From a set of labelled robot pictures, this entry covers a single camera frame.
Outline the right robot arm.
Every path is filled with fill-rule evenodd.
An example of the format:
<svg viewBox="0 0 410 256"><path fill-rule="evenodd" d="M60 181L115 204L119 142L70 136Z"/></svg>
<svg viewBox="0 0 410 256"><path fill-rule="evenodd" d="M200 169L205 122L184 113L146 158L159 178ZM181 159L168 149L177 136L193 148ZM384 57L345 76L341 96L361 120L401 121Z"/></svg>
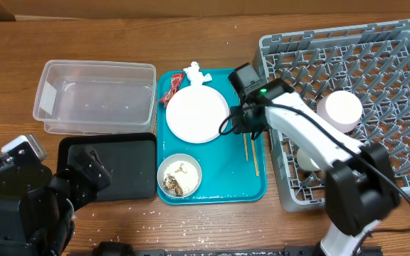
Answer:
<svg viewBox="0 0 410 256"><path fill-rule="evenodd" d="M227 118L231 131L256 138L275 129L325 172L325 210L332 222L318 255L356 255L364 237L400 203L388 151L365 146L312 111L284 80L266 82L245 63L228 77L239 98Z"/></svg>

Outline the wooden chopstick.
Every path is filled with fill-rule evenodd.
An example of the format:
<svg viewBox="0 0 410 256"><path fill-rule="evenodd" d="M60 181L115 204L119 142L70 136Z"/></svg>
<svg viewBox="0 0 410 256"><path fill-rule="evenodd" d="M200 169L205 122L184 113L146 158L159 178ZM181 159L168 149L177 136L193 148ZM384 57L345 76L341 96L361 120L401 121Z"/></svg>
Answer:
<svg viewBox="0 0 410 256"><path fill-rule="evenodd" d="M258 162L257 162L256 146L255 146L254 140L252 139L253 133L250 133L250 135L251 135L251 150L252 150L252 155L253 155L253 163L254 163L255 173L256 173L256 176L259 177L260 172L259 172Z"/></svg>
<svg viewBox="0 0 410 256"><path fill-rule="evenodd" d="M248 161L249 155L248 155L248 142L247 142L247 133L243 134L243 143L244 143L244 149L245 149L245 155L246 155L246 161Z"/></svg>

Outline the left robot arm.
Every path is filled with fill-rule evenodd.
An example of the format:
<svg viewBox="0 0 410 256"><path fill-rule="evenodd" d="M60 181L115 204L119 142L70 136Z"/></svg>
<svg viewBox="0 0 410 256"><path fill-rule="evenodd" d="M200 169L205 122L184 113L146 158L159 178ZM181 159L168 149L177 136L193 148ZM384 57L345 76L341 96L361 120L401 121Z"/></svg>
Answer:
<svg viewBox="0 0 410 256"><path fill-rule="evenodd" d="M0 255L61 255L74 233L74 212L111 180L90 146L56 173L36 156L1 156Z"/></svg>

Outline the large white plate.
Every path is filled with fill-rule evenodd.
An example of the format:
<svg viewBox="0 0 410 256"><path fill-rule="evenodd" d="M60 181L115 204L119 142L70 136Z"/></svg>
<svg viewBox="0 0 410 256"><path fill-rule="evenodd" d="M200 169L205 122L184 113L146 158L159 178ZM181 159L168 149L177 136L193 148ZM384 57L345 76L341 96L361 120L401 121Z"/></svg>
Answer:
<svg viewBox="0 0 410 256"><path fill-rule="evenodd" d="M166 121L179 139L192 144L210 142L226 125L230 109L224 96L212 87L192 85L180 89L169 101Z"/></svg>

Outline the white cup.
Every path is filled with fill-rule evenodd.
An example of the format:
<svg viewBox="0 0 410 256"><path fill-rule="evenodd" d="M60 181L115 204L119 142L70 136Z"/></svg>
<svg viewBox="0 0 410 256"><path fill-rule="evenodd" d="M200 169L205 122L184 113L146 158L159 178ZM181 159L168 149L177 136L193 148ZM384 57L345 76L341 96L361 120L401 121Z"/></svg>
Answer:
<svg viewBox="0 0 410 256"><path fill-rule="evenodd" d="M335 129L347 133L358 125L363 107L357 96L340 90L320 100L316 112Z"/></svg>

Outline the grey bowl with rice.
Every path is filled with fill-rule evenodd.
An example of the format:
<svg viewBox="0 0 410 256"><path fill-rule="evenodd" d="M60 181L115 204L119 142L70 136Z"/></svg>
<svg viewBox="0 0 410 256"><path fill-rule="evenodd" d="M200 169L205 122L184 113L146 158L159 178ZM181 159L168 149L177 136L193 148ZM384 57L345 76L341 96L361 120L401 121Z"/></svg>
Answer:
<svg viewBox="0 0 410 256"><path fill-rule="evenodd" d="M173 154L157 169L160 191L173 199L191 196L200 187L202 170L198 161L187 154Z"/></svg>

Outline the white napkin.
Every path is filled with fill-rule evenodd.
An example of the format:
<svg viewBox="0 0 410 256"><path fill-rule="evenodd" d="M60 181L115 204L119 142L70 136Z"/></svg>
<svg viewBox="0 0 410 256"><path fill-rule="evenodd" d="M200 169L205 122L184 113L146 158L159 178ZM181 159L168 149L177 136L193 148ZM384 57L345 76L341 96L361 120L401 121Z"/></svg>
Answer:
<svg viewBox="0 0 410 256"><path fill-rule="evenodd" d="M209 73L204 75L200 71L200 66L196 61L192 61L190 66L184 68L183 71L185 72L188 80L190 81L191 86L203 85L205 82L212 81L212 76Z"/></svg>

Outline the red sauce packet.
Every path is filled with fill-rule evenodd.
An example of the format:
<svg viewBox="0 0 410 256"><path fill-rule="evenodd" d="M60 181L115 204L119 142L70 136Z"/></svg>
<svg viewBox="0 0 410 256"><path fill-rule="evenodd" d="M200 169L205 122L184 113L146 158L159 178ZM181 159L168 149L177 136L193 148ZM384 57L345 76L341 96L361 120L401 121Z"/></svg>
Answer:
<svg viewBox="0 0 410 256"><path fill-rule="evenodd" d="M164 105L164 107L167 107L169 101L179 90L181 83L184 79L184 76L185 73L176 73L170 77L170 88L159 100L159 102L161 102Z"/></svg>

